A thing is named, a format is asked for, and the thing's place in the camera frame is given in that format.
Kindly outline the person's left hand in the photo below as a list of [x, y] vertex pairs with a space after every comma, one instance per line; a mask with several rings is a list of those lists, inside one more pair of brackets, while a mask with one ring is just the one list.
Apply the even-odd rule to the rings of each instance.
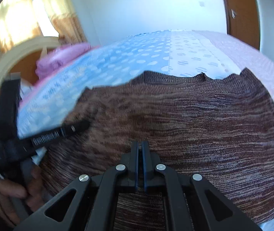
[[33, 166], [31, 176], [32, 180], [26, 188], [8, 179], [0, 178], [0, 217], [9, 227], [15, 227], [21, 222], [11, 202], [12, 198], [25, 200], [26, 205], [32, 212], [37, 211], [44, 205], [43, 181], [39, 166]]

